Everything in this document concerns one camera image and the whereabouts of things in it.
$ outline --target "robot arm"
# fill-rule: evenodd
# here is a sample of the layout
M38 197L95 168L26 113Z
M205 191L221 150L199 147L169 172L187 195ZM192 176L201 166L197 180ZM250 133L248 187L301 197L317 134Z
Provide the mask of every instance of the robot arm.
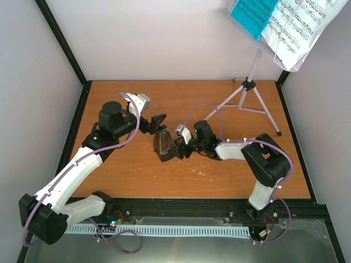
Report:
M161 126L154 138L154 149L159 159L165 162L173 157L189 158L192 152L198 152L219 161L246 160L257 179L248 202L254 211L264 209L269 204L274 190L290 170L288 160L280 152L264 145L266 142L280 148L277 143L267 134L256 137L255 142L221 141L216 138L206 121L195 123L194 129L196 139L186 127L179 125L176 128L178 139L172 141L167 127Z
M55 243L68 227L77 222L91 216L112 212L112 198L100 191L75 203L66 205L66 202L84 179L111 155L114 148L91 154L79 164L77 161L95 150L118 144L120 137L136 128L136 111L141 116L142 110L147 109L150 99L144 94L128 95L135 102L136 109L133 104L128 104L127 110L123 110L118 102L105 103L99 112L99 122L93 125L92 132L86 137L82 147L79 148L70 163L34 196L25 194L19 201L21 223L22 226L25 226L34 206L44 195L48 195L39 206L28 227L30 232L47 244ZM154 134L165 118L166 115L154 116L149 123L145 118L140 117L139 129L143 133ZM58 178L64 173L66 173L65 176L58 181Z

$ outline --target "gray wall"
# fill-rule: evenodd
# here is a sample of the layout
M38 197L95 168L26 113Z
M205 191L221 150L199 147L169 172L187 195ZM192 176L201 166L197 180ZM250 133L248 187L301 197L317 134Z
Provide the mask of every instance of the gray wall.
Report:
M319 203L327 204L351 262L351 3L283 86Z
M21 249L18 201L54 176L81 85L34 1L0 0L0 255Z
M230 0L47 2L88 79L231 79L257 51L224 17ZM263 55L256 78L280 73Z

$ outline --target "brown wood surface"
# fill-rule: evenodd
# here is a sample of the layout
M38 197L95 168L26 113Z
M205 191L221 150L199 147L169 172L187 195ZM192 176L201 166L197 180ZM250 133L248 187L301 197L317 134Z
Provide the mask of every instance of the brown wood surface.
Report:
M126 101L118 92L144 93L150 99L143 116L166 113L164 121L171 131L183 123L190 108L199 101L221 103L240 82L232 81L94 81L88 97L73 153L98 121L102 105L111 100ZM309 198L296 149L273 81L257 81L257 89L282 131L277 136L267 115L240 111L236 108L221 109L224 118L223 136L231 139L252 138L268 133L293 159L295 172L276 196L284 198ZM238 102L236 96L232 102ZM261 109L251 91L244 106ZM206 117L213 109L199 106L191 115L188 127ZM213 131L219 132L219 118L209 120ZM197 197L197 198L247 198L253 190L255 177L245 161L214 161L197 153L189 159L161 163L152 148L153 136L138 133L133 141L113 154L91 173L77 189L74 196L88 196L101 190L113 197Z

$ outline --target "black frame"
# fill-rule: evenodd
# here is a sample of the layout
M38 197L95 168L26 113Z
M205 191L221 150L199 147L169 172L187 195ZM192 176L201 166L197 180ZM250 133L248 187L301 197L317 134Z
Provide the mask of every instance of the black frame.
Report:
M64 51L68 61L70 62L74 72L80 80L83 88L81 92L78 105L76 107L75 114L72 119L69 134L67 136L60 161L56 170L56 174L60 172L64 166L67 165L71 158L73 146L76 140L80 122L83 116L83 111L88 99L89 91L92 85L92 81L86 80L75 56L69 47L58 23L55 20L50 8L45 0L35 0L40 11L45 17L49 27L51 28L54 36ZM308 171L303 160L301 149L296 137L293 123L290 118L287 105L285 103L284 95L282 92L282 86L284 81L288 77L289 72L283 71L279 79L276 81L276 87L278 94L284 109L284 113L288 122L289 129L292 134L292 138L298 153L298 158L302 166L303 174L309 189L311 198L309 199L287 199L286 202L291 209L291 213L296 215L298 218L309 218L309 219L323 219L331 242L333 244L334 251L339 262L345 262L343 257L338 239L336 237L333 224L331 222L326 205L317 204L317 200L313 191L313 187L308 175ZM70 198L69 202L75 202L81 198ZM244 199L140 199L140 198L114 198L114 207L117 207L124 214L129 211L128 219L130 218L142 218L144 216L156 216L156 217L205 217L205 218L228 218L230 211L234 208L241 208L246 204ZM276 211L282 217L287 217L285 207L280 202L274 202L270 205L270 209ZM98 217L97 221L104 223L107 219ZM257 224L250 224L244 222L244 225L254 226ZM32 234L28 234L27 239L31 240ZM17 260L18 263L23 263L26 258L28 248L22 247L21 253Z

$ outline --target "white tripod stand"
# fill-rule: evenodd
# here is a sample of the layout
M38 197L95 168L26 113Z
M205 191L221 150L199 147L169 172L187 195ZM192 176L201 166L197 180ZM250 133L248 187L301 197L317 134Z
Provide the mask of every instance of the white tripod stand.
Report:
M267 114L268 118L270 119L270 121L272 122L272 124L274 126L274 129L276 130L277 135L280 136L281 135L281 131L279 130L278 126L276 125L272 115L270 114L267 106L265 105L265 103L264 103L263 99L261 98L258 90L256 89L255 82L252 81L253 74L254 74L254 72L256 70L256 67L257 67L257 65L259 63L259 60L260 60L261 56L262 56L262 50L258 49L256 57L255 57L254 62L253 62L253 65L252 65L252 68L251 68L251 71L250 71L250 74L248 75L246 80L242 83L242 85L236 91L234 91L228 98L226 98L220 105L218 105L217 109L220 109L222 107L237 107L239 110L245 110L245 111L252 111L252 112L256 112L256 113ZM244 100L245 100L246 94L247 94L247 92L250 89L253 89L253 91L256 94L259 102L261 103L264 111L258 111L258 110L253 110L251 108L244 108L244 107L242 107L242 104L244 104ZM243 90L243 92L241 94L241 98L240 98L239 104L227 105L227 102L230 101L236 94L238 94L242 90ZM215 114L215 112L216 112L216 110L213 110L204 120L207 121L212 115Z

